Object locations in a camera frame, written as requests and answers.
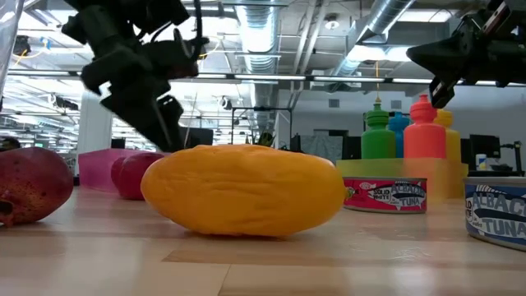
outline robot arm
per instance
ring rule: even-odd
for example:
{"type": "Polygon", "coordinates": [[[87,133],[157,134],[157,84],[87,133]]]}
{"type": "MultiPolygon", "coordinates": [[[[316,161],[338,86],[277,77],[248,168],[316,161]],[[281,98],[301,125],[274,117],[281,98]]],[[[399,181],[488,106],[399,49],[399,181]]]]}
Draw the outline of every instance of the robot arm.
{"type": "Polygon", "coordinates": [[[106,82],[111,95],[101,104],[134,127],[161,150],[183,149],[178,121],[182,107],[170,95],[169,80],[197,76],[196,61],[208,40],[202,37],[201,4],[196,6],[196,37],[155,42],[162,30],[180,25],[190,16],[180,0],[65,0],[78,13],[62,32],[95,54],[82,69],[85,87],[100,95],[106,82]],[[136,35],[133,26],[141,30],[136,35]],[[143,44],[145,34],[154,34],[143,44]]]}
{"type": "Polygon", "coordinates": [[[487,9],[465,16],[450,38],[411,48],[408,57],[436,76],[431,102],[444,108],[459,83],[526,83],[525,38],[526,1],[491,0],[487,9]]]}

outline yellow mango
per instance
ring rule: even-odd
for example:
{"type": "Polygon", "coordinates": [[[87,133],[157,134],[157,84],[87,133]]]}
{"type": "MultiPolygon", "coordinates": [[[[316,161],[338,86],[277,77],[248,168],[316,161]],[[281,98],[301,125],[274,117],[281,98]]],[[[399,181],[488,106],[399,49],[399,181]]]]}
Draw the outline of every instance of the yellow mango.
{"type": "Polygon", "coordinates": [[[322,158],[264,146],[197,146],[152,164],[141,182],[161,215],[201,234],[287,236],[329,220],[347,191],[322,158]]]}

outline bottle cap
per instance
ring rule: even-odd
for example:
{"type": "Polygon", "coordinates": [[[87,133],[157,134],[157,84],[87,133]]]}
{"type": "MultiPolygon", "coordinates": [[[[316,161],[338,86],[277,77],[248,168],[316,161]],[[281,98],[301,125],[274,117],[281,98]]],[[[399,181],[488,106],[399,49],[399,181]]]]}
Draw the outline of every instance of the bottle cap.
{"type": "Polygon", "coordinates": [[[443,127],[451,127],[453,124],[453,113],[444,109],[438,109],[436,111],[435,123],[438,123],[443,127]]]}
{"type": "Polygon", "coordinates": [[[381,109],[381,103],[375,101],[373,110],[367,112],[366,122],[368,126],[387,125],[389,122],[389,113],[381,109]]]}
{"type": "Polygon", "coordinates": [[[436,117],[436,109],[427,99],[427,95],[420,95],[420,100],[411,106],[409,113],[416,123],[432,123],[436,117]]]}
{"type": "Polygon", "coordinates": [[[394,117],[389,121],[391,131],[403,131],[409,125],[409,118],[406,118],[401,112],[395,112],[394,117]]]}

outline tuna can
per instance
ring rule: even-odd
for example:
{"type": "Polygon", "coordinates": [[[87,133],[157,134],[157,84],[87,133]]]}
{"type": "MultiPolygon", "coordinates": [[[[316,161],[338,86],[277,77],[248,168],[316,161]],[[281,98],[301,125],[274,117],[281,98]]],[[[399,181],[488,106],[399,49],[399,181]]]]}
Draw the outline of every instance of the tuna can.
{"type": "Polygon", "coordinates": [[[464,183],[469,235],[526,251],[526,178],[466,178],[464,183]]]}
{"type": "Polygon", "coordinates": [[[377,213],[421,214],[427,209],[425,178],[344,178],[344,207],[377,213]]]}

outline yellow bottle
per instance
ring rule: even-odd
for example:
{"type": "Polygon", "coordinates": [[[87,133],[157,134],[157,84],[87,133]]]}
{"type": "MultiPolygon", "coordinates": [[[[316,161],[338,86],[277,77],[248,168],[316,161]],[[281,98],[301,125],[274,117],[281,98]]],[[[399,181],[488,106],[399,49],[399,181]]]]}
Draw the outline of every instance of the yellow bottle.
{"type": "Polygon", "coordinates": [[[453,114],[443,109],[438,109],[437,111],[435,123],[445,127],[445,157],[450,161],[460,163],[462,161],[460,154],[460,134],[450,128],[453,124],[453,114]]]}

